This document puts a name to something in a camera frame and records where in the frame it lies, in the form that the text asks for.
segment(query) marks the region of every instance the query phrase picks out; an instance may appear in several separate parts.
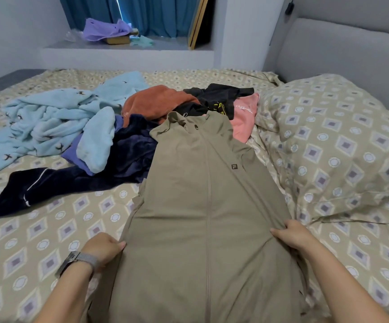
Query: watch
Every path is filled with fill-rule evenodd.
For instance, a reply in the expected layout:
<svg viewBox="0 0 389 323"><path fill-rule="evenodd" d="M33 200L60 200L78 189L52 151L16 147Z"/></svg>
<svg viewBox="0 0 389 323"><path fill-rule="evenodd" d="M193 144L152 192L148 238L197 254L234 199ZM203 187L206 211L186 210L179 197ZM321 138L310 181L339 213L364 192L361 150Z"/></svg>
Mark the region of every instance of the watch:
<svg viewBox="0 0 389 323"><path fill-rule="evenodd" d="M100 263L99 260L90 254L81 253L79 251L71 251L66 257L66 259L63 261L62 265L58 268L57 272L55 273L55 277L60 278L63 272L71 265L73 262L82 261L87 262L91 265L93 268L93 272L91 273L90 280L94 275L94 272L99 267Z"/></svg>

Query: patterned bed sheet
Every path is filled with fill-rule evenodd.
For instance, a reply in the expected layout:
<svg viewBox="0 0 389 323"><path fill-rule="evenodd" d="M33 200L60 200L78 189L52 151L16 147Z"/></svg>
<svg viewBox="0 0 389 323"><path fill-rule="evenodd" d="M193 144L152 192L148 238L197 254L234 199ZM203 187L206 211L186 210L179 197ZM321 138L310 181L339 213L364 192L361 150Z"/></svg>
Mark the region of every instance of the patterned bed sheet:
<svg viewBox="0 0 389 323"><path fill-rule="evenodd" d="M0 92L0 105L19 96L56 88L93 89L121 73L46 71ZM150 86L164 84L177 90L223 83L254 87L256 92L262 93L274 88L274 83L279 83L275 75L259 71L183 70L145 73L144 77ZM0 111L0 128L4 124L6 119ZM255 149L278 184L277 172L262 146L256 127L247 143ZM11 172L66 166L68 163L60 156L22 157L0 171L0 193ZM58 197L22 215L0 218L0 321L31 321L57 283L54 273L69 251L79 249L100 231L118 239L132 210L132 198L137 193L137 184L123 184L108 191ZM389 250L389 225L375 227L369 230L361 223L344 222L315 223L310 229L359 282L389 309L389 258L384 252ZM87 300L99 279L100 276L95 276L91 280ZM318 284L312 278L307 301L318 313L310 319L312 322L317 317L328 315Z"/></svg>

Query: navy velvet clothing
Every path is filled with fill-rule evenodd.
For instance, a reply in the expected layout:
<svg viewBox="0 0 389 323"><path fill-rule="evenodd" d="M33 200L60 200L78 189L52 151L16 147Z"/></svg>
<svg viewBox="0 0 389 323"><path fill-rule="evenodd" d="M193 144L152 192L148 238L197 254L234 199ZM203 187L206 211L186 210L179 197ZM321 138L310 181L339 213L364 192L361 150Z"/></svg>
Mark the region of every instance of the navy velvet clothing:
<svg viewBox="0 0 389 323"><path fill-rule="evenodd" d="M122 183L142 182L148 175L157 146L150 130L157 126L140 114L132 114L127 128L115 133L105 169L94 176L77 166L11 173L0 194L0 217L59 195L109 190Z"/></svg>

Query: pillow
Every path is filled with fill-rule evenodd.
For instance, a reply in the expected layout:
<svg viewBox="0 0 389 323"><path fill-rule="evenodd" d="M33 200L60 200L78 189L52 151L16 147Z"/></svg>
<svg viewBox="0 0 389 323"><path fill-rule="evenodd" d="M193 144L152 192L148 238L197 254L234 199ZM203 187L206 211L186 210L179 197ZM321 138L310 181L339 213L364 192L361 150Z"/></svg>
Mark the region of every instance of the pillow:
<svg viewBox="0 0 389 323"><path fill-rule="evenodd" d="M261 95L256 124L298 213L316 219L389 196L389 111L344 77Z"/></svg>

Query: gray upholstered headboard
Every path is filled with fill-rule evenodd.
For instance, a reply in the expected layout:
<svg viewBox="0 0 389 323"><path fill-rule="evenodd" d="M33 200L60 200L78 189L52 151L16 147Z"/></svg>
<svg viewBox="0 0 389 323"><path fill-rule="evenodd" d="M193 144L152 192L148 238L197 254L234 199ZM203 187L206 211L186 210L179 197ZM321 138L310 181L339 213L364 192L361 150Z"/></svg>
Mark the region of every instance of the gray upholstered headboard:
<svg viewBox="0 0 389 323"><path fill-rule="evenodd" d="M264 70L284 81L339 74L389 109L389 0L294 0L281 10Z"/></svg>

